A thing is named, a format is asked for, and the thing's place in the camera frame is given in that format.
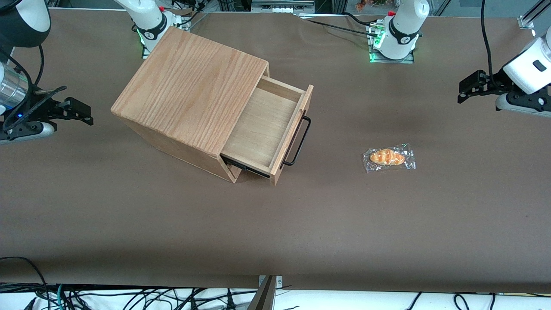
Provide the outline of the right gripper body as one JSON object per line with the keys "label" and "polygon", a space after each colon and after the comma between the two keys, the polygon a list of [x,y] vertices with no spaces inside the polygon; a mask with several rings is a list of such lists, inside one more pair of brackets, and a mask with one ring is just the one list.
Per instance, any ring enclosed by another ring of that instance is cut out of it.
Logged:
{"label": "right gripper body", "polygon": [[57,94],[57,91],[49,91],[46,93],[44,91],[39,91],[39,93],[40,94],[37,96],[31,96],[31,100],[28,100],[28,102],[31,102],[31,105],[26,111],[20,112],[22,108],[26,107],[26,104],[22,104],[8,114],[8,116],[4,119],[4,122],[2,122],[2,129],[12,130],[22,122],[26,122],[32,114],[37,112],[39,108],[47,102],[47,100]]}

